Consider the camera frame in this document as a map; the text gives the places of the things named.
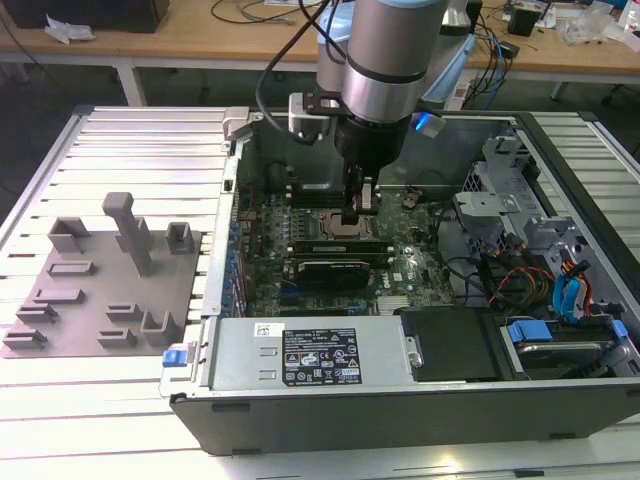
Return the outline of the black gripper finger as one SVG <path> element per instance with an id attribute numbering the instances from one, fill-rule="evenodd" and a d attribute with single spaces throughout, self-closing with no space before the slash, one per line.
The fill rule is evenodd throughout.
<path id="1" fill-rule="evenodd" d="M 361 215 L 373 212 L 374 182 L 361 167 L 347 167 L 344 188 L 344 224 L 355 225 Z"/>

